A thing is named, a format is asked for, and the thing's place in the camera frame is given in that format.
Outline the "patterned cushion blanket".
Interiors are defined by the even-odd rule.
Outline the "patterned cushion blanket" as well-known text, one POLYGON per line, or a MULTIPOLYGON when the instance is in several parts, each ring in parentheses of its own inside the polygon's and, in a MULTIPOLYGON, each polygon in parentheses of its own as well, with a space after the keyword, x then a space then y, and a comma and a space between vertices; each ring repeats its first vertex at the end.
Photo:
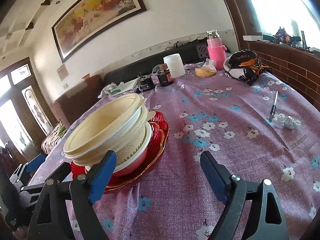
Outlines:
POLYGON ((49 154, 52 149, 60 142, 66 132, 67 129, 64 126, 63 122, 60 120, 41 144, 41 149, 44 154, 49 154))

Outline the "purple floral tablecloth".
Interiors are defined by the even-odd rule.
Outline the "purple floral tablecloth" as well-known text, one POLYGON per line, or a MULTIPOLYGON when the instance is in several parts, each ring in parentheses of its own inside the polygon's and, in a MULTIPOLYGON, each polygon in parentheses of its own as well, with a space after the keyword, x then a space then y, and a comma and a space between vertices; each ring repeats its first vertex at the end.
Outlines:
POLYGON ((144 94, 146 106, 167 120, 168 140, 139 182, 94 205, 107 236, 207 239, 223 211, 200 166, 209 151, 245 180, 272 181, 289 236, 299 239, 319 210, 319 111, 270 73, 249 86, 223 72, 201 79, 194 64, 185 68, 172 85, 144 94))

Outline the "silver pen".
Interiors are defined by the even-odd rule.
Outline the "silver pen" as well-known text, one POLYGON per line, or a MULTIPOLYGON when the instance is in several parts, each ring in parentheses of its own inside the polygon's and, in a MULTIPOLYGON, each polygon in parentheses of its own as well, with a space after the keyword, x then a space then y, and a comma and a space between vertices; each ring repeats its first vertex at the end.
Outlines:
POLYGON ((275 92, 273 105, 272 105, 272 108, 271 108, 271 111, 270 111, 270 115, 269 115, 269 120, 270 120, 270 121, 273 120, 274 115, 275 115, 275 113, 276 113, 277 99, 278 99, 278 91, 275 92))

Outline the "white rag and paper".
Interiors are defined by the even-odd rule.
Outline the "white rag and paper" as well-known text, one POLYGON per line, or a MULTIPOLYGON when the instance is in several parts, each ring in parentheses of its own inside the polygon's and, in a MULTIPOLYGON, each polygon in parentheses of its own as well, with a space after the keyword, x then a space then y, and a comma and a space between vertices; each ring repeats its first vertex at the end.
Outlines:
POLYGON ((126 83, 121 82, 118 85, 116 85, 115 83, 111 83, 102 89, 102 91, 98 95, 98 98, 101 99, 105 96, 116 96, 129 90, 133 90, 138 83, 138 79, 139 78, 136 78, 126 83))

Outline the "bread in plastic bag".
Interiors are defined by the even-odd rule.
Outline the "bread in plastic bag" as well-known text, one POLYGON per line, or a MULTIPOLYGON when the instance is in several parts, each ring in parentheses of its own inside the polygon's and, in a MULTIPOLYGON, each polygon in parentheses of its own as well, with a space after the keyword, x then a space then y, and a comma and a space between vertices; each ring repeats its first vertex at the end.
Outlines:
POLYGON ((217 73, 216 62, 206 59, 201 67, 195 68, 195 75, 199 78, 207 78, 217 73))

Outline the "black electronic device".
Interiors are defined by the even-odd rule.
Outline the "black electronic device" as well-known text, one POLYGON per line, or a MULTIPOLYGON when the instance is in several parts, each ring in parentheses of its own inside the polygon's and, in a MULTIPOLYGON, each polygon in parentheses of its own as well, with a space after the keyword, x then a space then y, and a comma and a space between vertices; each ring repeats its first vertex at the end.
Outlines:
POLYGON ((138 88, 141 92, 147 92, 155 88, 152 74, 143 75, 141 72, 138 76, 138 88))

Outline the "dark small jar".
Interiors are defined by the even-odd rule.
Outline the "dark small jar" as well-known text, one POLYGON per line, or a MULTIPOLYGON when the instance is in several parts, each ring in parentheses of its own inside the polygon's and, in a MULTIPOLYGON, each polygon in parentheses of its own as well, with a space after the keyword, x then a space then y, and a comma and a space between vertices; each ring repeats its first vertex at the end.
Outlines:
POLYGON ((160 64, 159 70, 157 71, 157 77, 161 87, 167 87, 173 84, 173 79, 171 77, 170 70, 167 64, 160 64))

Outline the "pink knit-sleeved bottle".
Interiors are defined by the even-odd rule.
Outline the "pink knit-sleeved bottle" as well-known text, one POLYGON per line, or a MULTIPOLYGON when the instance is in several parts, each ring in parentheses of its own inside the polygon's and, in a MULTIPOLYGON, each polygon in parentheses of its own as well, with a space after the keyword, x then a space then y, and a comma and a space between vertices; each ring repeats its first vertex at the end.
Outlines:
POLYGON ((214 60, 216 63, 217 70, 224 69, 224 62, 226 60, 227 48, 223 45, 222 39, 218 34, 217 30, 212 29, 207 31, 207 50, 209 58, 214 60))

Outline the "white plastic jar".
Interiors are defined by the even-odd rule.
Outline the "white plastic jar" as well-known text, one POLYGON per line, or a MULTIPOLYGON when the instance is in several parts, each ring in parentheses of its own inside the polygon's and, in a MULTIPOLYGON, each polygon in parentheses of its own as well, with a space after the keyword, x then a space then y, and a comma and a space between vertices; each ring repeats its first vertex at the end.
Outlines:
POLYGON ((163 58, 164 63, 170 70, 173 79, 185 74, 185 68, 180 54, 171 54, 163 58))

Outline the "black sofa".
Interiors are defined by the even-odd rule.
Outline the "black sofa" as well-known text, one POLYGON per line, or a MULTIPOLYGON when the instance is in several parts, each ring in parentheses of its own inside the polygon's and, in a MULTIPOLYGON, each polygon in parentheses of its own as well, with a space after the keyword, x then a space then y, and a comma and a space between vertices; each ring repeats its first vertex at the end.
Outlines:
POLYGON ((105 74, 103 76, 103 84, 106 86, 111 83, 126 83, 140 75, 149 75, 152 73, 154 66, 163 64, 163 58, 172 54, 180 54, 184 64, 200 62, 208 57, 207 42, 204 39, 195 40, 189 44, 168 49, 131 64, 127 64, 105 74))

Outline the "framed horse painting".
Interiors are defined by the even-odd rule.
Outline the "framed horse painting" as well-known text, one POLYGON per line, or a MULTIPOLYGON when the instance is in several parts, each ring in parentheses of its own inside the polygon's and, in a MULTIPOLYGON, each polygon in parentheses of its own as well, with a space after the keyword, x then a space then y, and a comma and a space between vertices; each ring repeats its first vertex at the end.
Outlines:
POLYGON ((103 31, 145 11, 143 0, 77 0, 52 26, 61 61, 103 31))

